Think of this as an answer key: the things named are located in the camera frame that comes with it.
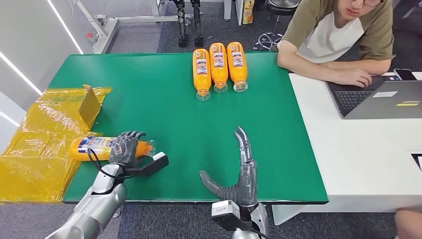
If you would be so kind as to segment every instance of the chair base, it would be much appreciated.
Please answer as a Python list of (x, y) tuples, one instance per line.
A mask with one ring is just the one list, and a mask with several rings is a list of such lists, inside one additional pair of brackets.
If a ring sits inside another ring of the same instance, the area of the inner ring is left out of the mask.
[(273, 46), (277, 45), (277, 43), (281, 41), (281, 38), (283, 38), (283, 35), (279, 33), (263, 33), (258, 37), (258, 42), (255, 43), (255, 47), (261, 46), (265, 49), (271, 50)]

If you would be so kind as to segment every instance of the stool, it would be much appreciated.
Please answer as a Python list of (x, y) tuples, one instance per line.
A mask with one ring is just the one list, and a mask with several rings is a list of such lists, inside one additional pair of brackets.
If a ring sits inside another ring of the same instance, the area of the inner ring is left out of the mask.
[(270, 13), (277, 15), (276, 24), (272, 32), (266, 32), (259, 36), (256, 46), (262, 46), (265, 49), (270, 50), (271, 47), (277, 45), (281, 41), (283, 35), (276, 32), (277, 26), (280, 23), (280, 16), (293, 16), (300, 0), (265, 0), (265, 9)]

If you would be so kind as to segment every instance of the robot leg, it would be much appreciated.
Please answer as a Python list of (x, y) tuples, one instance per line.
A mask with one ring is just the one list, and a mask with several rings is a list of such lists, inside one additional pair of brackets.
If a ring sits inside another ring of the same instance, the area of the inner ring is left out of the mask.
[(195, 46), (204, 46), (204, 35), (201, 34), (201, 1), (191, 0), (192, 7), (194, 8), (194, 21), (195, 21)]
[(172, 0), (177, 7), (177, 16), (179, 18), (179, 47), (187, 47), (189, 36), (186, 34), (185, 26), (185, 0)]

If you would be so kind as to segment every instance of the floor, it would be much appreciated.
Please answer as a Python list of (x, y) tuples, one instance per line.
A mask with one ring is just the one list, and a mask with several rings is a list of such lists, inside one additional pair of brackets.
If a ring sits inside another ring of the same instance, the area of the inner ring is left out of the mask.
[[(82, 0), (91, 14), (108, 16), (151, 15), (149, 6), (141, 0)], [(422, 28), (420, 28), (422, 8), (414, 11), (409, 19), (401, 20), (405, 14), (406, 0), (395, 11), (394, 52), (397, 55), (392, 68), (410, 68), (422, 71)], [(186, 12), (191, 13), (187, 1)], [(161, 6), (162, 12), (175, 14), (172, 2), (166, 1)], [(245, 49), (254, 50), (257, 37), (273, 28), (274, 19), (265, 11), (254, 15), (251, 25), (237, 26), (234, 8), (229, 22), (222, 20), (221, 3), (203, 3), (201, 11), (206, 46), (220, 41), (241, 41)], [(75, 20), (86, 32), (93, 32), (91, 25), (78, 8), (74, 9)], [(281, 20), (278, 30), (285, 32), (288, 17)], [(193, 36), (194, 26), (188, 26), (188, 34)], [(131, 52), (186, 52), (192, 51), (193, 39), (188, 48), (179, 48), (178, 26), (167, 23), (130, 23), (121, 24), (109, 48), (109, 53)], [(342, 60), (356, 59), (356, 48), (351, 49)], [(0, 206), (0, 238), (41, 239), (59, 228), (71, 215), (74, 205), (42, 204), (5, 204)], [(161, 239), (161, 238), (231, 238), (231, 234), (219, 228), (209, 220), (209, 205), (126, 205), (122, 216), (113, 219), (102, 239)], [(280, 226), (272, 225), (272, 238), (295, 239), (389, 239), (395, 235), (394, 215), (390, 213), (335, 213), (335, 214), (299, 214)]]

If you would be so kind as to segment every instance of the laptop keyboard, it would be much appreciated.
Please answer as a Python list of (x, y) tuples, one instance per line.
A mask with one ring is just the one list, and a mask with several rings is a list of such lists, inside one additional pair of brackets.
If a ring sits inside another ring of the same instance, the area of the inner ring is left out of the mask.
[(335, 96), (340, 107), (349, 113), (372, 93), (373, 91), (336, 91)]

